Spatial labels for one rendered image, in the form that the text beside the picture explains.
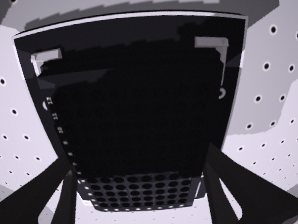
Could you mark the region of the black well plate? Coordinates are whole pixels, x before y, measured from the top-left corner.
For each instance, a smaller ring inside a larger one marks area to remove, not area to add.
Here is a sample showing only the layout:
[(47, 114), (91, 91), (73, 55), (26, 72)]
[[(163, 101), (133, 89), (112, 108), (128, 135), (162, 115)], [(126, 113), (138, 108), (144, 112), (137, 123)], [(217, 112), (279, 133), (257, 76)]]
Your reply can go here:
[(193, 205), (216, 119), (220, 59), (217, 49), (158, 49), (41, 65), (49, 117), (94, 209)]

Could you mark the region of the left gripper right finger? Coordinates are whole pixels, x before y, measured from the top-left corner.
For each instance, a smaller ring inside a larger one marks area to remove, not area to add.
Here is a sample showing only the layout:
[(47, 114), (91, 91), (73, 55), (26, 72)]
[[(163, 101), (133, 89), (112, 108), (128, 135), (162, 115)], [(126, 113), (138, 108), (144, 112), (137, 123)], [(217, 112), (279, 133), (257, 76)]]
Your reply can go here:
[[(202, 175), (212, 224), (294, 224), (298, 221), (298, 197), (235, 163), (212, 143)], [(220, 179), (241, 206), (239, 220)]]

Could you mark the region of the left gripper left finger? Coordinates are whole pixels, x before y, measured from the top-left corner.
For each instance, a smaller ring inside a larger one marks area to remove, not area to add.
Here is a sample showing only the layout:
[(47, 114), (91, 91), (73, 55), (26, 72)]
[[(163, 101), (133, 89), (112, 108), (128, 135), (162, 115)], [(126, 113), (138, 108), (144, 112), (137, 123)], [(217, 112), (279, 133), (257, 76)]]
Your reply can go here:
[(0, 201), (0, 224), (39, 224), (40, 213), (61, 181), (60, 200), (51, 224), (74, 224), (78, 179), (65, 152), (35, 179)]

